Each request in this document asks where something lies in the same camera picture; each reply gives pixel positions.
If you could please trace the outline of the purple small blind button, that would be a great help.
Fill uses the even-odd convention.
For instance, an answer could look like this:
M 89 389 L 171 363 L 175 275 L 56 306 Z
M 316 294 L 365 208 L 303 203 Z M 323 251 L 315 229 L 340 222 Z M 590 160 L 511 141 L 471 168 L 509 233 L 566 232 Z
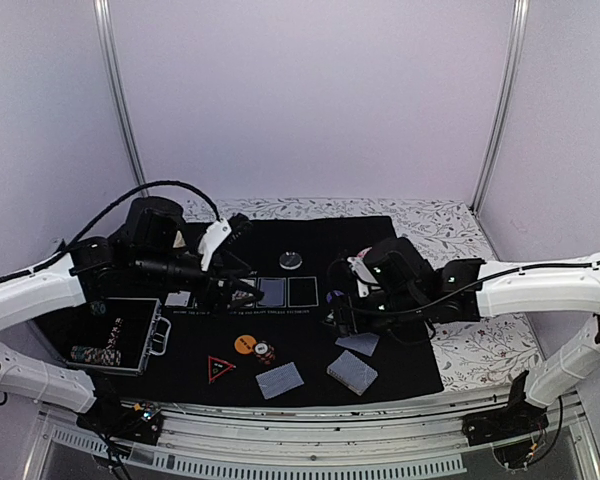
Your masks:
M 337 302 L 341 296 L 343 296 L 343 293 L 339 290 L 329 291 L 326 295 L 327 303 L 333 304 L 334 302 Z

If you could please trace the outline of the dealt cards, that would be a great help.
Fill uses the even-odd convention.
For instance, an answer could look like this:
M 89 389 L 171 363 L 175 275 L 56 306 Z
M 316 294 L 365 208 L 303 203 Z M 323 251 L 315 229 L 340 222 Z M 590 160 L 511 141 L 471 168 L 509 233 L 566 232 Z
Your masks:
M 304 384 L 294 362 L 261 373 L 255 379 L 265 400 L 278 397 Z
M 337 346 L 372 357 L 380 337 L 374 333 L 361 333 L 348 337 L 340 337 L 335 341 Z

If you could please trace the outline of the blue playing card deck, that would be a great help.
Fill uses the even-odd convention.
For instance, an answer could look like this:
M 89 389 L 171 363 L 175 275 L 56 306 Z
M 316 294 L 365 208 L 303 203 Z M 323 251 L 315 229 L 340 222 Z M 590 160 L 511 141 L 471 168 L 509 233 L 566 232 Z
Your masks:
M 327 374 L 362 396 L 378 378 L 378 372 L 349 351 L 342 352 L 327 367 Z

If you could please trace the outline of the black round dealer button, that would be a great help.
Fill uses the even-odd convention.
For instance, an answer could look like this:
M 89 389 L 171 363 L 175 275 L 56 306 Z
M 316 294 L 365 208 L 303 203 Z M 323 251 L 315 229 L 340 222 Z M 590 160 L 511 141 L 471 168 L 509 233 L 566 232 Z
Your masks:
M 279 265 L 284 270 L 296 270 L 303 263 L 302 256 L 293 251 L 287 251 L 280 255 Z

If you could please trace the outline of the orange big blind button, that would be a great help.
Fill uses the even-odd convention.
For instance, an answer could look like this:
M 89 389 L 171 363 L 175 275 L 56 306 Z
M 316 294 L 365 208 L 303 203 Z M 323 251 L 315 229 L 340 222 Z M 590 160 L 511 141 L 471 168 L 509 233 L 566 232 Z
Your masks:
M 252 354 L 256 345 L 257 340 L 248 334 L 240 335 L 234 341 L 234 348 L 241 355 Z

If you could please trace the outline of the triangular all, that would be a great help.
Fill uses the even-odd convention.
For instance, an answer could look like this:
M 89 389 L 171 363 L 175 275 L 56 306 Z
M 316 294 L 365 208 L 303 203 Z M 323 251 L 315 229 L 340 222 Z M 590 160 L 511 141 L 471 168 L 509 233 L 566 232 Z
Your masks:
M 208 383 L 213 384 L 217 379 L 236 369 L 233 363 L 209 355 L 207 362 Z

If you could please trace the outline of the red black chip stack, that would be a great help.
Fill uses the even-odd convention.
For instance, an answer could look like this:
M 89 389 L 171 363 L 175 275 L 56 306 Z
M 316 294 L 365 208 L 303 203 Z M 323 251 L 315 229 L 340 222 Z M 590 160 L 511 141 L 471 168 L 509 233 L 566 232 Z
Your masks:
M 263 365 L 271 365 L 276 358 L 274 347 L 266 341 L 258 342 L 253 347 L 253 353 Z

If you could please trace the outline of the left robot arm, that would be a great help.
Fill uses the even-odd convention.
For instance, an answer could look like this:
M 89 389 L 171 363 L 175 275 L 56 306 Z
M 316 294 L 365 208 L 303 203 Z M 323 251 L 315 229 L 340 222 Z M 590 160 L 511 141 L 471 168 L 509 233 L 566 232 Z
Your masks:
M 99 301 L 119 286 L 188 291 L 204 308 L 234 310 L 236 290 L 248 301 L 261 291 L 243 282 L 250 268 L 233 261 L 228 246 L 251 225 L 243 214 L 218 216 L 191 244 L 178 245 L 184 209 L 163 197 L 134 199 L 124 223 L 109 237 L 78 237 L 54 256 L 0 279 L 0 332 L 36 317 Z M 64 369 L 21 355 L 0 343 L 0 392 L 84 414 L 108 434 L 128 426 L 128 412 L 83 370 Z

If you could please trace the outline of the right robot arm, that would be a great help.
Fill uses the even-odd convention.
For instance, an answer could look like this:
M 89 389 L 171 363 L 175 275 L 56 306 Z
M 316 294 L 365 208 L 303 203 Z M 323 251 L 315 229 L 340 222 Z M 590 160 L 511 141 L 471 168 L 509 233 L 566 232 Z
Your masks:
M 388 333 L 413 322 L 477 321 L 507 314 L 585 312 L 589 319 L 557 353 L 511 385 L 497 427 L 517 436 L 563 393 L 600 368 L 600 252 L 536 263 L 457 259 L 433 268 L 406 238 L 387 238 L 345 260 L 352 293 L 327 302 L 343 333 Z

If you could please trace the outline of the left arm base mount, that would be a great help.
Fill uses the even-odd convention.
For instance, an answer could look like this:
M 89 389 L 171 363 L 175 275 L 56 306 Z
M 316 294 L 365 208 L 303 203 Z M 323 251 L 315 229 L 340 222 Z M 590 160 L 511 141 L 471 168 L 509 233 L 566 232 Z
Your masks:
M 76 425 L 108 439 L 156 446 L 163 422 L 161 408 L 155 403 L 125 406 L 117 397 L 103 397 L 97 398 L 87 412 L 77 415 Z

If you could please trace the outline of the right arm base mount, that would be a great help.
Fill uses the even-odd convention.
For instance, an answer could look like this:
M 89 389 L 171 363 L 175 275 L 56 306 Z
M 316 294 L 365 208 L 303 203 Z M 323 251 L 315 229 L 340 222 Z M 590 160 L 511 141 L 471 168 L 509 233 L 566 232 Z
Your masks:
M 504 406 L 465 415 L 461 431 L 470 446 L 538 433 L 538 440 L 529 440 L 518 446 L 496 447 L 493 450 L 496 461 L 506 469 L 525 469 L 534 460 L 548 426 L 546 411 L 546 407 L 537 407 L 528 401 L 524 380 L 516 380 L 510 387 Z

